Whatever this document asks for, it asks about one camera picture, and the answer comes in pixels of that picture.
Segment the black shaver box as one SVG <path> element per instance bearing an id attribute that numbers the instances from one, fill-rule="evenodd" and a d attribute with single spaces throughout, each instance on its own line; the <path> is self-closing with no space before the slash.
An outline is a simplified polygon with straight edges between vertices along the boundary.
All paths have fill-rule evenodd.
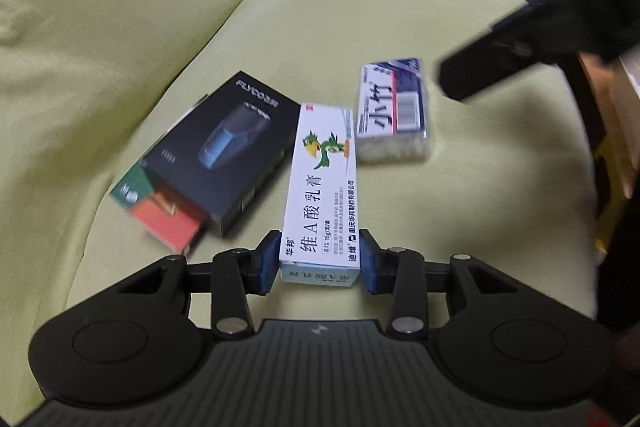
<path id="1" fill-rule="evenodd" d="M 154 186 L 229 233 L 291 152 L 300 105 L 246 72 L 204 96 L 142 157 Z"/>

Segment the red green small box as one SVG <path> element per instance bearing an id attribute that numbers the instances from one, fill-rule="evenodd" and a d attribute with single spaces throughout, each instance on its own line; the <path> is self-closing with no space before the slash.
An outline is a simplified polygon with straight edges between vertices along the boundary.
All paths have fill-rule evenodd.
<path id="1" fill-rule="evenodd" d="M 194 210 L 187 210 L 185 202 L 178 202 L 168 188 L 160 188 L 151 181 L 143 167 L 143 157 L 177 124 L 192 113 L 187 109 L 157 138 L 112 186 L 111 199 L 136 220 L 151 236 L 173 254 L 187 256 L 203 232 L 204 220 Z"/>

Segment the clear cotton swab box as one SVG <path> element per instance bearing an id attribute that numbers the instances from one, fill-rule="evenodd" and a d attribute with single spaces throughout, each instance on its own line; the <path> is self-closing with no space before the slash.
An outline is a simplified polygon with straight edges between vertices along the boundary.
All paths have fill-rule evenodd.
<path id="1" fill-rule="evenodd" d="M 422 61 L 410 57 L 363 65 L 356 118 L 358 160 L 425 160 L 432 153 L 432 138 Z"/>

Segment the white parrot ointment box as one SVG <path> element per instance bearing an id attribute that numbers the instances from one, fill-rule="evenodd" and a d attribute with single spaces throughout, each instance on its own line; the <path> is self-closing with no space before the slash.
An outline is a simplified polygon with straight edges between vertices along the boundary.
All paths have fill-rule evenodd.
<path id="1" fill-rule="evenodd" d="M 349 287 L 360 272 L 357 161 L 349 108 L 304 103 L 280 245 L 281 279 Z"/>

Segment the green sofa cover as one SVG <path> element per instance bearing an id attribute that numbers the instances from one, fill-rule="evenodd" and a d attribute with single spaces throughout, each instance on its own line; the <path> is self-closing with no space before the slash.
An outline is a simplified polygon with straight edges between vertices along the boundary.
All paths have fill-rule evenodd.
<path id="1" fill-rule="evenodd" d="M 1 414 L 41 402 L 30 338 L 163 257 L 108 192 L 236 72 L 355 107 L 364 64 L 436 63 L 522 0 L 1 0 Z M 359 223 L 434 261 L 477 257 L 596 311 L 590 147 L 559 69 L 465 104 L 428 89 L 434 150 L 358 170 Z"/>

